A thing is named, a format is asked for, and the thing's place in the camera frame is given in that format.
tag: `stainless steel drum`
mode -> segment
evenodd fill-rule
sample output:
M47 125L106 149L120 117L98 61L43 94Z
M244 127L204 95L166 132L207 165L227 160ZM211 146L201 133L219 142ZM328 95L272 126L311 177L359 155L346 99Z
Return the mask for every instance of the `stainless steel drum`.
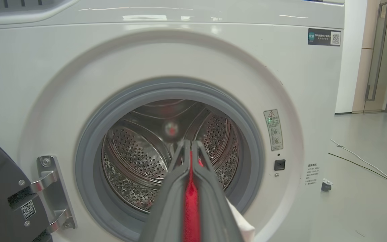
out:
M149 213L178 141L204 144L222 189L239 161L236 126L205 104L168 99L141 106L122 117L103 138L102 167L112 190L131 207Z

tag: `black cable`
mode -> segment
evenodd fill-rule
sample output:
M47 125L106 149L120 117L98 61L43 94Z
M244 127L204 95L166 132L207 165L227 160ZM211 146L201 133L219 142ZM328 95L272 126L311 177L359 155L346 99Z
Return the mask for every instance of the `black cable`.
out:
M370 171L372 171L372 172L378 174L379 176L381 176L381 177L383 177L384 179L387 180L387 177L386 177L386 176L382 176L381 174L379 174L379 173L377 173L377 172L375 172L375 171L373 171L373 170L371 170L371 169L368 169L367 167L361 166L360 164L357 164L357 163L355 163L355 162L353 162L353 161L349 161L348 159L345 159L345 158L340 157L340 156L338 156L338 155L334 155L334 154L331 154L331 153L328 153L328 154L329 154L329 155L333 155L333 156L338 157L338 158L341 158L341 159L343 159L343 160L346 160L346 161L348 161L348 162L350 162L350 163L353 163L353 164L355 164L355 165L357 165L357 166L360 166L360 167L362 167L362 168L364 168L364 169L370 170Z

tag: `qr code sticker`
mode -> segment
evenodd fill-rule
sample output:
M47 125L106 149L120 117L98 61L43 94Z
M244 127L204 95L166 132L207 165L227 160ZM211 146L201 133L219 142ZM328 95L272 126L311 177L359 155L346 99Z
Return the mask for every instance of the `qr code sticker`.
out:
M331 32L331 45L340 45L341 32Z
M21 210L25 219L29 219L31 216L33 216L35 214L35 208L34 204L32 203L32 200L29 201L27 204L23 205L21 207Z

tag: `white cable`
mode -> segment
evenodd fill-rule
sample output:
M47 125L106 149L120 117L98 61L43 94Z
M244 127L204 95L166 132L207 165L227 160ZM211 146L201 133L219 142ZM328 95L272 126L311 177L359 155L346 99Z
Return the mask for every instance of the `white cable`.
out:
M358 157L361 161L364 161L361 157L359 157L359 155L357 155L357 154L351 152L350 150L346 149L345 147L341 146L340 144L338 144L338 143L337 143L336 141L334 141L333 139L331 139L331 141L333 141L333 142L337 145L337 147L340 147L340 148L343 148L344 150L347 150L348 152L350 152L350 153L356 155L356 157ZM372 164L368 163L367 161L364 161L364 162L367 163L367 164L369 164L370 166L374 167L376 170L378 170L380 173L382 173L384 176L387 177L387 175L386 175L384 172L382 172L379 168L373 166Z

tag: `screw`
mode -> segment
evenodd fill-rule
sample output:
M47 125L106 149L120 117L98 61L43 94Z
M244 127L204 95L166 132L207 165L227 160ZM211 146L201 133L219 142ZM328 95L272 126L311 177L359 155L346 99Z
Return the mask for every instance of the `screw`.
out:
M50 160L50 158L44 158L41 160L41 164L44 167L50 167L50 165L52 164L52 161Z

